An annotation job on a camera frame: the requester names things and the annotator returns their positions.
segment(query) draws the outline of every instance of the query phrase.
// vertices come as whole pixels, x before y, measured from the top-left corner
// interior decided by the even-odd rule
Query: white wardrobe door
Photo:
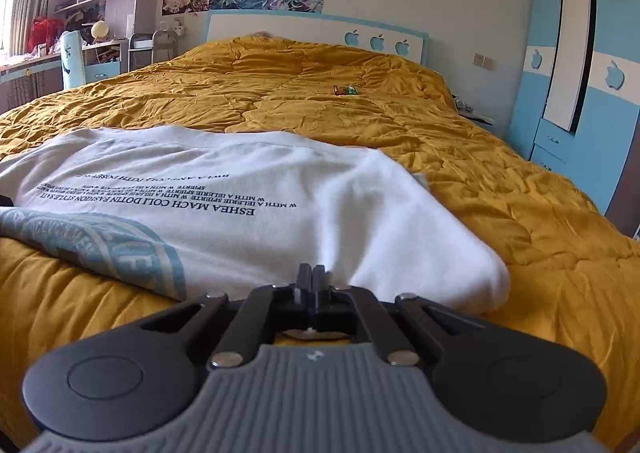
[[[569,130],[587,57],[591,0],[562,0],[560,37],[549,96],[543,117]]]

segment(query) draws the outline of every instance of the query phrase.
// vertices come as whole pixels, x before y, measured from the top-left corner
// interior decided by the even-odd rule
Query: wrinkled fabric
[[[352,84],[359,96],[334,96]],[[460,117],[444,80],[398,56],[264,38],[200,46],[171,62],[35,100],[0,116],[0,159],[79,127],[179,124],[285,130],[381,149],[507,264],[491,321],[591,357],[609,398],[596,437],[613,448],[640,423],[640,245],[570,181]],[[0,427],[36,433],[20,399],[28,366],[62,344],[172,301],[0,239]]]

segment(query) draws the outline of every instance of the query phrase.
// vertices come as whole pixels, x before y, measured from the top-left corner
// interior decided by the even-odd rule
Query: blue chair back
[[[60,59],[62,59],[62,81],[65,90],[86,84],[82,58],[82,37],[78,30],[62,35]]]

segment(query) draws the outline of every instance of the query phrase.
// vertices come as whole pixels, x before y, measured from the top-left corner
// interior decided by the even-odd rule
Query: candy wrapper
[[[334,84],[334,94],[336,96],[357,96],[358,91],[355,86],[348,84],[347,86],[336,86]]]

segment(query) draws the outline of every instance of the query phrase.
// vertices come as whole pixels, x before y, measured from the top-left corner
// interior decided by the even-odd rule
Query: folded white sweatshirt
[[[177,299],[240,299],[303,262],[381,301],[479,312],[509,292],[500,258],[401,165],[291,133],[79,129],[0,163],[0,195],[0,235]]]

